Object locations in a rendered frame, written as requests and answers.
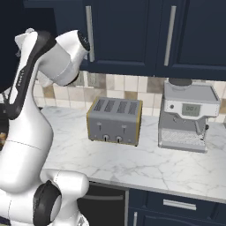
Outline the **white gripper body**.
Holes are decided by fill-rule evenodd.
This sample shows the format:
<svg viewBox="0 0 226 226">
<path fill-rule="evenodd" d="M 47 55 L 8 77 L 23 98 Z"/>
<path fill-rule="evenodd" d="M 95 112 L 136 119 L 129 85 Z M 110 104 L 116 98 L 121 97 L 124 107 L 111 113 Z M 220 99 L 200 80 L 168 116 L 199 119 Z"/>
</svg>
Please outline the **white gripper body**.
<svg viewBox="0 0 226 226">
<path fill-rule="evenodd" d="M 42 72 L 37 72 L 37 79 L 42 87 L 49 87 L 53 84 L 53 81 Z"/>
</svg>

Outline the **dark blue base cabinet door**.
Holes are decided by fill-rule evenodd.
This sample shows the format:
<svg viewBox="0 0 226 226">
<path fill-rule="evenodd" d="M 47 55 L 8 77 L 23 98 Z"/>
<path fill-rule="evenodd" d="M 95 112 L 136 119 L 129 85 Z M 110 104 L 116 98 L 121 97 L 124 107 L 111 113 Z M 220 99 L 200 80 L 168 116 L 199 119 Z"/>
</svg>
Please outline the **dark blue base cabinet door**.
<svg viewBox="0 0 226 226">
<path fill-rule="evenodd" d="M 225 223 L 206 222 L 135 208 L 129 209 L 128 226 L 133 225 L 134 212 L 138 212 L 137 226 L 226 226 Z"/>
</svg>

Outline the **grey toaster with yellow sides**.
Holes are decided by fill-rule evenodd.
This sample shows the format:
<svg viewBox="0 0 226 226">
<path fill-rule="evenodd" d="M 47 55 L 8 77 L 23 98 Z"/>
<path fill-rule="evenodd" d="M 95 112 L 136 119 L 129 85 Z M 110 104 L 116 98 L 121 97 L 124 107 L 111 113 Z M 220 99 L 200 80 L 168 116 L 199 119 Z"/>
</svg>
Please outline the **grey toaster with yellow sides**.
<svg viewBox="0 0 226 226">
<path fill-rule="evenodd" d="M 137 146 L 143 101 L 96 97 L 87 112 L 90 140 Z"/>
</svg>

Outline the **black dishwasher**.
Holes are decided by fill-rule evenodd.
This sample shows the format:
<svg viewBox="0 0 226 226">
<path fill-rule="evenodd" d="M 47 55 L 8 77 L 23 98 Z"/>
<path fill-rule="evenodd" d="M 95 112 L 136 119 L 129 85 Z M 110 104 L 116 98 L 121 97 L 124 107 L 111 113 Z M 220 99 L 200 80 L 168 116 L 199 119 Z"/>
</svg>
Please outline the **black dishwasher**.
<svg viewBox="0 0 226 226">
<path fill-rule="evenodd" d="M 127 226 L 128 201 L 128 188 L 90 182 L 78 206 L 89 226 Z"/>
</svg>

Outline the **silver coffee machine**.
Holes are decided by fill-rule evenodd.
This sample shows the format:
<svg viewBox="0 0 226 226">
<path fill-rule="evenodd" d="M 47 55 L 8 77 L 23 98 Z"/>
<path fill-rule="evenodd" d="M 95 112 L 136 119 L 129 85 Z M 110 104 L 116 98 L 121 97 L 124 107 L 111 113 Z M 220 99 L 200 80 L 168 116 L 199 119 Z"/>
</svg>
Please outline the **silver coffee machine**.
<svg viewBox="0 0 226 226">
<path fill-rule="evenodd" d="M 158 146 L 206 153 L 210 117 L 217 117 L 220 99 L 210 83 L 191 79 L 164 81 L 158 123 Z"/>
</svg>

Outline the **dark blue drawer front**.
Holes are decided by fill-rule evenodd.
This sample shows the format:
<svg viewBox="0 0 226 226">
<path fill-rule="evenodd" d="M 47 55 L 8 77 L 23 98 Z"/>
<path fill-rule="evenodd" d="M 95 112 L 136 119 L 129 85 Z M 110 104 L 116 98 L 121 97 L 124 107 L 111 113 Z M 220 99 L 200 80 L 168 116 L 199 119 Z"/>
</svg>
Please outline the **dark blue drawer front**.
<svg viewBox="0 0 226 226">
<path fill-rule="evenodd" d="M 129 207 L 226 224 L 226 204 L 212 201 L 131 189 Z"/>
</svg>

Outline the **grey wall outlet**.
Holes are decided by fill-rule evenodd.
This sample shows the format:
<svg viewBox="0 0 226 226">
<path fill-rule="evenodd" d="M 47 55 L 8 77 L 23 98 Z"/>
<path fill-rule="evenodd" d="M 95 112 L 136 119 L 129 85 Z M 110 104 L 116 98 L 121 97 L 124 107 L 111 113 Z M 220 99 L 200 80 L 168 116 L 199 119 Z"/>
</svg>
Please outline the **grey wall outlet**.
<svg viewBox="0 0 226 226">
<path fill-rule="evenodd" d="M 89 73 L 87 75 L 87 82 L 90 87 L 98 87 L 99 86 L 99 78 L 96 73 Z"/>
<path fill-rule="evenodd" d="M 79 76 L 75 81 L 75 85 L 76 86 L 84 86 L 85 85 L 83 72 L 79 73 Z"/>
</svg>

